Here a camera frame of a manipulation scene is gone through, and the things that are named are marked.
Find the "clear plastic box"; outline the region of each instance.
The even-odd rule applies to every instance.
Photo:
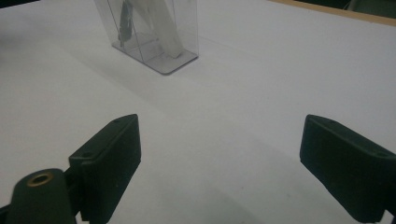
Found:
[[[161,74],[198,58],[196,0],[94,0],[114,48]]]

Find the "white table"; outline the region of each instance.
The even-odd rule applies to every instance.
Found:
[[[142,163],[111,223],[357,223],[300,164],[304,118],[396,152],[396,28],[265,0],[198,9],[200,58],[169,77],[111,48],[92,0],[0,9],[0,205],[136,113]]]

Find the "transparent container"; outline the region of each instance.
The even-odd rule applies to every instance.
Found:
[[[198,58],[196,0],[94,0],[114,48],[161,74]]]

